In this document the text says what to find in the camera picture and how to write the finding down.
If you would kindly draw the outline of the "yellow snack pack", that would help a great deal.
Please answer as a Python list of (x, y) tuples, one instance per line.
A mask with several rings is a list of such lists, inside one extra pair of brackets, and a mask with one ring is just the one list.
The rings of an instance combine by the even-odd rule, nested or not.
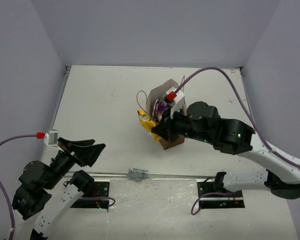
[(138, 119), (142, 127), (154, 138), (155, 142), (158, 142), (161, 137), (152, 132), (152, 128), (156, 126), (156, 123), (150, 119), (149, 115), (144, 110), (138, 110)]

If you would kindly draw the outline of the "purple snack bag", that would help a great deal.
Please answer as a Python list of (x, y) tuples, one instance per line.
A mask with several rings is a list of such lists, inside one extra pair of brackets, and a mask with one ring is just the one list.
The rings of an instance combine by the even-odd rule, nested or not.
[(162, 115), (165, 110), (169, 107), (168, 103), (164, 98), (157, 98), (154, 102), (151, 117), (156, 122), (159, 123), (162, 120)]

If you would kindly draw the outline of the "brown paper bag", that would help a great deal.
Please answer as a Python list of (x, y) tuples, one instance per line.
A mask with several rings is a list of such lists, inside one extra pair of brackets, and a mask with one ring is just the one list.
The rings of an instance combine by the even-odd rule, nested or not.
[[(183, 144), (185, 138), (182, 136), (177, 137), (175, 140), (165, 140), (160, 136), (152, 133), (152, 128), (157, 126), (164, 119), (164, 113), (169, 113), (171, 104), (165, 100), (165, 97), (174, 92), (180, 86), (173, 79), (169, 79), (163, 84), (152, 89), (149, 94), (144, 90), (139, 90), (136, 94), (136, 102), (139, 106), (137, 111), (138, 120), (141, 126), (153, 137), (155, 142), (159, 142), (164, 150), (168, 150), (177, 145)], [(145, 106), (139, 103), (139, 94), (145, 95)]]

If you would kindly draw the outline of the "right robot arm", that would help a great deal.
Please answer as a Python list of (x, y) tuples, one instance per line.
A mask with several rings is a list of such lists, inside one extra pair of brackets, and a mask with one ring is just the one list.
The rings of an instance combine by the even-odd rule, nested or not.
[(186, 114), (164, 116), (154, 128), (163, 149), (138, 120), (122, 113), (91, 110), (71, 113), (58, 123), (63, 138), (95, 139), (107, 149), (95, 169), (119, 172), (132, 166), (152, 174), (211, 175), (213, 192), (225, 196), (238, 190), (266, 190), (284, 199), (300, 198), (300, 158), (264, 144), (238, 119), (221, 118), (216, 107), (199, 101)]

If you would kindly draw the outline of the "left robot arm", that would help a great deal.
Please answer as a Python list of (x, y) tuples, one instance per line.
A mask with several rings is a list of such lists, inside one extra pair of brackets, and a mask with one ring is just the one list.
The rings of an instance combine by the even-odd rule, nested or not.
[(11, 240), (46, 240), (54, 224), (65, 212), (83, 196), (89, 196), (94, 190), (94, 179), (84, 170), (76, 171), (70, 179), (61, 199), (49, 213), (41, 214), (51, 199), (52, 190), (74, 165), (92, 167), (101, 152), (104, 143), (95, 140), (69, 141), (60, 137), (50, 145), (58, 150), (50, 164), (31, 161), (19, 177), (21, 185), (12, 200), (14, 224), (9, 239)]

